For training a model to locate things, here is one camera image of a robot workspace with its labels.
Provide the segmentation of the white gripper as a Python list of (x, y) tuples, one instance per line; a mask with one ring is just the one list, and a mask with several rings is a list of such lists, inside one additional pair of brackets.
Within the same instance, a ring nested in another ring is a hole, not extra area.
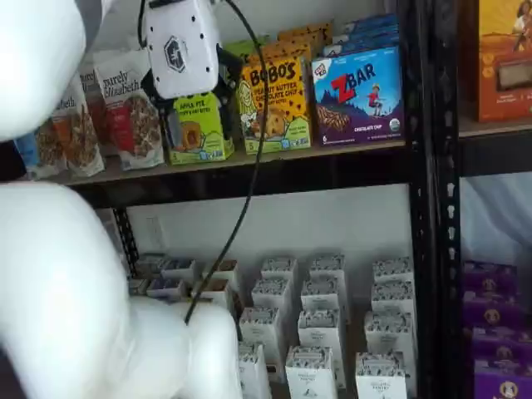
[(149, 1), (145, 9), (150, 67), (141, 87), (156, 108), (169, 150), (183, 150), (174, 99), (212, 91), (225, 140), (232, 137), (232, 104), (243, 61), (219, 45), (210, 1)]

